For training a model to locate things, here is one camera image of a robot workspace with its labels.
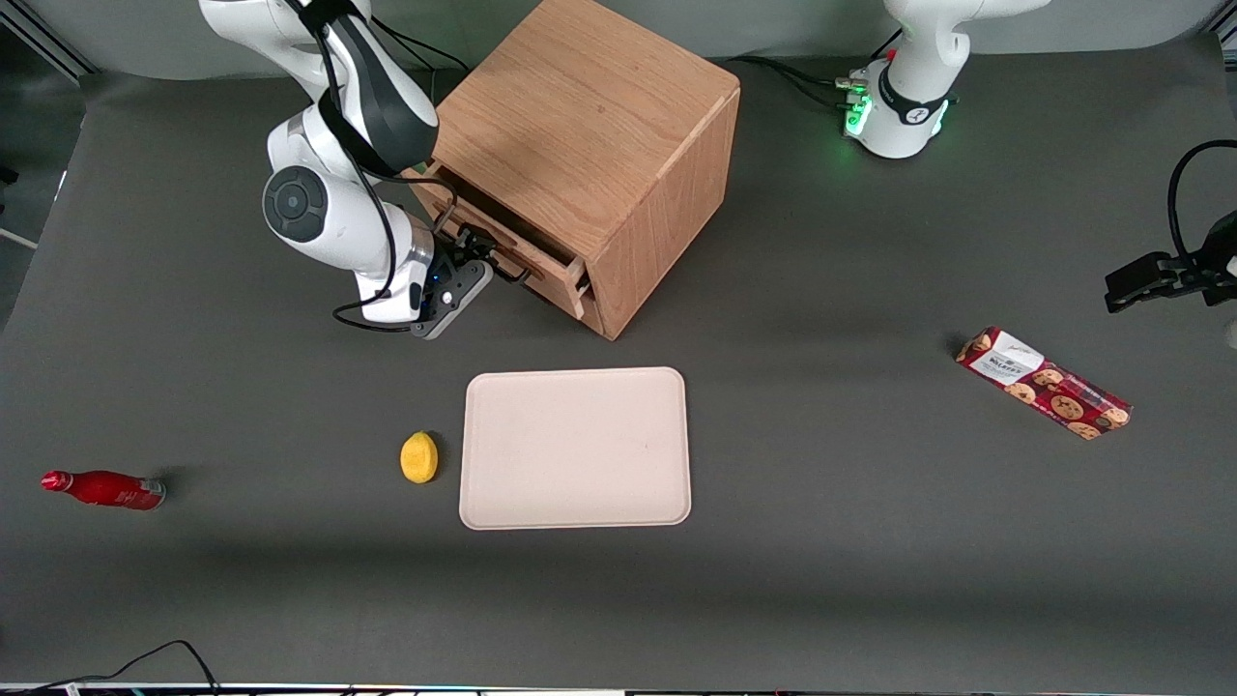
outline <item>wood grain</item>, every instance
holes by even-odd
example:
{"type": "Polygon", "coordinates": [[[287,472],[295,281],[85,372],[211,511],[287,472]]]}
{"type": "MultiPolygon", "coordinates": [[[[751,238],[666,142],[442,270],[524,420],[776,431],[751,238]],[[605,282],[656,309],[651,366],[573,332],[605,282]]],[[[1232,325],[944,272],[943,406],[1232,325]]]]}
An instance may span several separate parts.
{"type": "Polygon", "coordinates": [[[434,157],[593,258],[737,84],[591,0],[543,0],[439,106],[434,157]]]}
{"type": "Polygon", "coordinates": [[[669,163],[601,255],[589,262],[606,337],[618,336],[721,205],[737,115],[736,88],[669,163]]]}

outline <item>cookie package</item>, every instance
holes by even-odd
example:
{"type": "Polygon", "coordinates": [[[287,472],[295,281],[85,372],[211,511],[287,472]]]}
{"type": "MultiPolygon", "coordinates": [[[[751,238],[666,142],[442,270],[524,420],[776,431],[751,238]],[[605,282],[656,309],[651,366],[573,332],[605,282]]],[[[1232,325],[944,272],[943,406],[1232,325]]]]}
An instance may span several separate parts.
{"type": "Polygon", "coordinates": [[[1129,404],[995,325],[972,337],[957,362],[1082,440],[1095,440],[1129,423],[1129,404]]]}

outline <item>pink tray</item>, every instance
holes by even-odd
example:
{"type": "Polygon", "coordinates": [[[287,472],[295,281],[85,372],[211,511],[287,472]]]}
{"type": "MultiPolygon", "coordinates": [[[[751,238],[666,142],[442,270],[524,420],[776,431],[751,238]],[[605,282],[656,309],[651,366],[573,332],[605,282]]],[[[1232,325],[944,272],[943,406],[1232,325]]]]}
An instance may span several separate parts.
{"type": "Polygon", "coordinates": [[[460,476],[469,528],[672,525],[689,512],[677,371],[482,375],[469,384],[460,476]]]}

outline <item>yellow lemon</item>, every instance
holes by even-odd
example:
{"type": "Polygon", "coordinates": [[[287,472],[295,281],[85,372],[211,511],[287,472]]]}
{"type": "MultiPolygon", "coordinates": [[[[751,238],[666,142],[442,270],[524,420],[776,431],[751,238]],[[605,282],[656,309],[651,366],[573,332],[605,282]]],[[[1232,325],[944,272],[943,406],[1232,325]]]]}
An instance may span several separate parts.
{"type": "Polygon", "coordinates": [[[416,433],[400,449],[400,470],[413,483],[428,483],[438,472],[438,448],[428,433],[416,433]]]}

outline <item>red bottle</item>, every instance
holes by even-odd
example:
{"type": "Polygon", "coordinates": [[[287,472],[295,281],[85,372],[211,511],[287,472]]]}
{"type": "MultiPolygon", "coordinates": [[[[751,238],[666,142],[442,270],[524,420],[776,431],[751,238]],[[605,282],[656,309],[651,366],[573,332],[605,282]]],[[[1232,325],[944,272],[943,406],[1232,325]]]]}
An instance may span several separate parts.
{"type": "Polygon", "coordinates": [[[43,488],[63,491],[88,506],[153,511],[167,492],[153,478],[136,478],[116,472],[47,472],[43,488]]]}

